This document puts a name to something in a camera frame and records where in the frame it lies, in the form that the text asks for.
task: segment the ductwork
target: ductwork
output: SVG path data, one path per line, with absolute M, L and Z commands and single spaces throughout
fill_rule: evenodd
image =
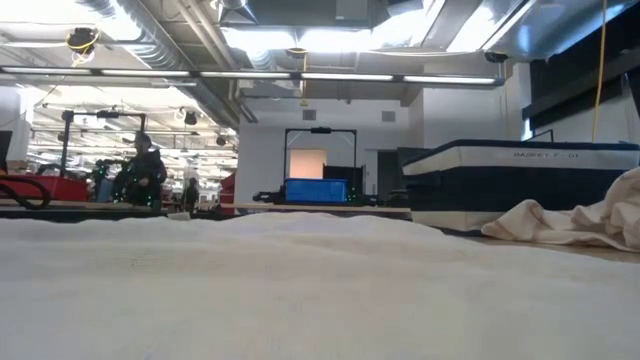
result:
M 121 33 L 123 28 L 139 29 L 140 36 L 137 40 L 151 42 L 154 45 L 129 46 L 127 50 L 151 69 L 178 70 L 194 68 L 189 59 L 140 1 L 76 0 L 76 3 L 97 13 L 105 20 L 115 23 L 114 26 L 118 26 L 117 23 L 120 23 L 121 25 L 118 26 L 118 29 L 114 29 L 114 34 L 108 28 L 103 29 L 111 37 L 121 36 L 120 34 L 115 36 L 115 33 Z M 215 119 L 219 125 L 237 130 L 239 119 L 231 106 L 215 94 L 203 80 L 197 80 L 196 83 L 195 87 L 181 88 L 180 90 L 202 104 L 202 110 L 209 117 Z

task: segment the white cloth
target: white cloth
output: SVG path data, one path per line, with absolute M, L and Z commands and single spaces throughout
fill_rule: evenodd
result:
M 605 199 L 573 211 L 548 211 L 533 200 L 518 204 L 482 233 L 502 240 L 610 245 L 640 252 L 640 168 L 611 185 Z
M 0 359 L 638 359 L 640 265 L 404 221 L 0 220 Z

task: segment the man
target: man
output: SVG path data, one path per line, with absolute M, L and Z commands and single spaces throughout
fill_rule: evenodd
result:
M 136 156 L 120 171 L 114 181 L 114 200 L 120 199 L 139 206 L 159 210 L 162 205 L 162 183 L 167 170 L 160 159 L 160 151 L 149 151 L 151 139 L 138 133 L 135 139 Z
M 189 179 L 189 187 L 182 195 L 182 203 L 184 204 L 185 211 L 193 213 L 196 207 L 196 202 L 200 198 L 200 192 L 198 192 L 198 181 L 195 178 Z

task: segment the person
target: person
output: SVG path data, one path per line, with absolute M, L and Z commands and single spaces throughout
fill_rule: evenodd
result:
M 151 139 L 141 132 L 137 133 L 134 143 L 136 156 L 116 177 L 113 198 L 159 210 L 162 206 L 162 183 L 167 179 L 160 150 L 149 151 Z
M 182 203 L 184 204 L 185 211 L 193 213 L 196 207 L 196 202 L 200 197 L 198 192 L 198 181 L 195 178 L 189 179 L 189 187 L 182 195 Z

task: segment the vent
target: vent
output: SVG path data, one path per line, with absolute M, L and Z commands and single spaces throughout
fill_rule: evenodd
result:
M 316 121 L 315 110 L 302 110 L 302 120 L 304 121 Z
M 382 122 L 396 122 L 396 112 L 395 111 L 383 111 L 382 112 Z

